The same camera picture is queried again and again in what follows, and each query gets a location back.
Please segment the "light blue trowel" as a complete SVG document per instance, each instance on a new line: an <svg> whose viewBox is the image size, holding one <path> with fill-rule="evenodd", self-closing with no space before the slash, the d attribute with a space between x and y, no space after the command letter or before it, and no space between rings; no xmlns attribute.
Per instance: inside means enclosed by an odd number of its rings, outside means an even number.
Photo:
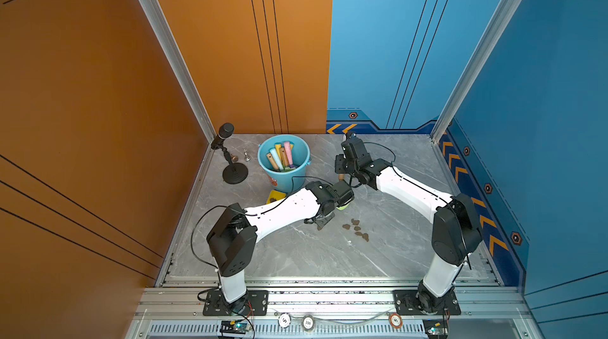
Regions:
<svg viewBox="0 0 608 339"><path fill-rule="evenodd" d="M277 151L277 149L272 148L270 150L270 155L272 155L273 161L274 161L274 167L276 168L277 171L284 171L284 167L283 167L283 163L280 157L279 152Z"/></svg>

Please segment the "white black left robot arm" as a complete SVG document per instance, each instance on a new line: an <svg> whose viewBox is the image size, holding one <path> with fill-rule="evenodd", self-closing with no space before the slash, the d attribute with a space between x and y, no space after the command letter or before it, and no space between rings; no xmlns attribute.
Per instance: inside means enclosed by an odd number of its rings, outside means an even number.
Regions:
<svg viewBox="0 0 608 339"><path fill-rule="evenodd" d="M352 188L344 181L334 185L315 181L270 204L225 207L207 235L207 244L218 266L223 302L229 307L245 303L245 269L258 242L299 221L323 228L336 209L347 206L353 199Z"/></svg>

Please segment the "light blue plastic bucket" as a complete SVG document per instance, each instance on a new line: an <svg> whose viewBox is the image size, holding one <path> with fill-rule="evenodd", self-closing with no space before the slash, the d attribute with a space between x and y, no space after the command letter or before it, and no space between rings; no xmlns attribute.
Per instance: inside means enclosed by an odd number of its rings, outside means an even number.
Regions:
<svg viewBox="0 0 608 339"><path fill-rule="evenodd" d="M257 158L275 190L293 193L304 185L310 148L301 137L272 136L259 146Z"/></svg>

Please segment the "green trowel brown handle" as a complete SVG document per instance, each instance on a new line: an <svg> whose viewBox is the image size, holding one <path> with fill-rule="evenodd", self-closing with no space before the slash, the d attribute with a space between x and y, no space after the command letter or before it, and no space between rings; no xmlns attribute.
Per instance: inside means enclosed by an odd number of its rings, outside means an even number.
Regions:
<svg viewBox="0 0 608 339"><path fill-rule="evenodd" d="M281 161L282 161L282 163L283 163L283 167L284 167L285 169L289 169L289 168L290 168L290 165L289 165L289 162L288 162L288 157L287 157L287 153L286 153L286 151L285 151L284 146L283 146L283 150L282 150L282 155L283 155L283 160L281 160Z"/></svg>

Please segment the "yellow trowel wooden handle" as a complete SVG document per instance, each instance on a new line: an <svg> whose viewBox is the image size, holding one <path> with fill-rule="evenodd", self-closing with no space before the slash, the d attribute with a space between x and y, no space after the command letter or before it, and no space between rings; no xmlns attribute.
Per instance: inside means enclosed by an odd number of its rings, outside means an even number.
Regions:
<svg viewBox="0 0 608 339"><path fill-rule="evenodd" d="M277 190L272 190L272 191L269 193L269 197L268 197L268 199L267 199L267 201L266 201L266 204L272 204L272 203L274 203L274 202L276 202L276 201L281 201L281 200L283 200L283 199L284 199L286 196L287 196L287 195L286 195L286 193L282 193L282 192L277 191Z"/></svg>

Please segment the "purple trowel pink handle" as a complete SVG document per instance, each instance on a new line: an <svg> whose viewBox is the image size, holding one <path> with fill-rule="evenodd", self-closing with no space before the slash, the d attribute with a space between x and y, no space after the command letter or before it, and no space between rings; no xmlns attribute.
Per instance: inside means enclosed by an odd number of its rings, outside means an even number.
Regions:
<svg viewBox="0 0 608 339"><path fill-rule="evenodd" d="M286 159L288 161L288 166L290 168L294 168L295 165L294 165L293 156L292 156L291 143L288 141L284 142L283 149L285 152Z"/></svg>

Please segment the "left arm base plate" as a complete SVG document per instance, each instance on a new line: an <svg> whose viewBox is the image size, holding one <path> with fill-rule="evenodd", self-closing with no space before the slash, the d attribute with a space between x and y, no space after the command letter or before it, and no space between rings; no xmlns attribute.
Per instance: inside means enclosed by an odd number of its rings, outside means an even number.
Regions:
<svg viewBox="0 0 608 339"><path fill-rule="evenodd" d="M266 316L269 307L267 290L248 290L244 296L228 303L223 293L218 288L214 288L199 292L197 299L203 304L204 316Z"/></svg>

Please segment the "green trowel wooden handle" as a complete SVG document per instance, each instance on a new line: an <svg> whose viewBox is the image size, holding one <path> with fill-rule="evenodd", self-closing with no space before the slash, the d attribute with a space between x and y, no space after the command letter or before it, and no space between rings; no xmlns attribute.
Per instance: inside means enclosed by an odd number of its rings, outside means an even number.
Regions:
<svg viewBox="0 0 608 339"><path fill-rule="evenodd" d="M269 160L272 169L274 169L274 171L279 171L280 168L278 167L277 162L275 161L274 157L272 156L272 154L269 152L266 154L267 159Z"/></svg>
<svg viewBox="0 0 608 339"><path fill-rule="evenodd" d="M337 209L344 210L353 198L353 192L345 181L345 174L338 174L338 182L334 185L334 190L337 193Z"/></svg>

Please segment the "green trowel yellow blue handle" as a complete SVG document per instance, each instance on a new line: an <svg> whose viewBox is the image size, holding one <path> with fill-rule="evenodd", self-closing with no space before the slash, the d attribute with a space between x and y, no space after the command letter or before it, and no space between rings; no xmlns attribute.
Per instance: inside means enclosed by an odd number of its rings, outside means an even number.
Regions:
<svg viewBox="0 0 608 339"><path fill-rule="evenodd" d="M294 160L293 160L293 147L294 147L293 144L289 144L289 146L286 147L288 162L289 162L289 165L291 168L295 167Z"/></svg>

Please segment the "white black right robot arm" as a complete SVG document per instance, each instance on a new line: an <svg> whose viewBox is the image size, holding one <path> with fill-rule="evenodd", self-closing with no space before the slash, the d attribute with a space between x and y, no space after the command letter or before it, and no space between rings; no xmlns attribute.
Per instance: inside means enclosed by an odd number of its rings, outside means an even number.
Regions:
<svg viewBox="0 0 608 339"><path fill-rule="evenodd" d="M397 198L432 224L435 255L418 285L415 304L426 315L443 313L464 264L483 242L480 215L472 198L465 193L440 192L401 172L392 162L373 159L355 133L346 134L341 147L343 153L335 161L338 174L348 174L361 185Z"/></svg>

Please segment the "black microphone on stand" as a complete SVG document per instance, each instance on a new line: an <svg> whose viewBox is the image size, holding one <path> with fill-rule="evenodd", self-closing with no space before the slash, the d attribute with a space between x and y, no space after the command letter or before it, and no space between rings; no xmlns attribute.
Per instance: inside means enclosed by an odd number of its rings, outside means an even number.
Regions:
<svg viewBox="0 0 608 339"><path fill-rule="evenodd" d="M223 180L229 185L237 185L243 182L249 175L249 170L243 163L235 162L233 156L224 146L224 141L234 134L234 125L224 123L218 129L218 133L211 143L212 150L221 150L228 165L223 170Z"/></svg>

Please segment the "lime trowel yellow handle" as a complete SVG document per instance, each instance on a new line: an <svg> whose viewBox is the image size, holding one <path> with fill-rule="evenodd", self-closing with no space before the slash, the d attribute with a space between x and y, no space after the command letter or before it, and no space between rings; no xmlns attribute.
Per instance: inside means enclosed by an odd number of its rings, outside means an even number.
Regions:
<svg viewBox="0 0 608 339"><path fill-rule="evenodd" d="M280 160L283 160L282 150L283 150L283 146L281 144L275 145L275 151L276 151L277 155L279 156Z"/></svg>

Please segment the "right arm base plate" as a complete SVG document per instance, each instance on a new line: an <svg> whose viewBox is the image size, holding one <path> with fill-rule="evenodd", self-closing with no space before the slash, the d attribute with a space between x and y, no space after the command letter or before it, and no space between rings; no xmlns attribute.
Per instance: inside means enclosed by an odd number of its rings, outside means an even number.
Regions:
<svg viewBox="0 0 608 339"><path fill-rule="evenodd" d="M394 307L399 315L450 315L458 316L462 310L454 288L445 296L436 297L430 291L395 290Z"/></svg>

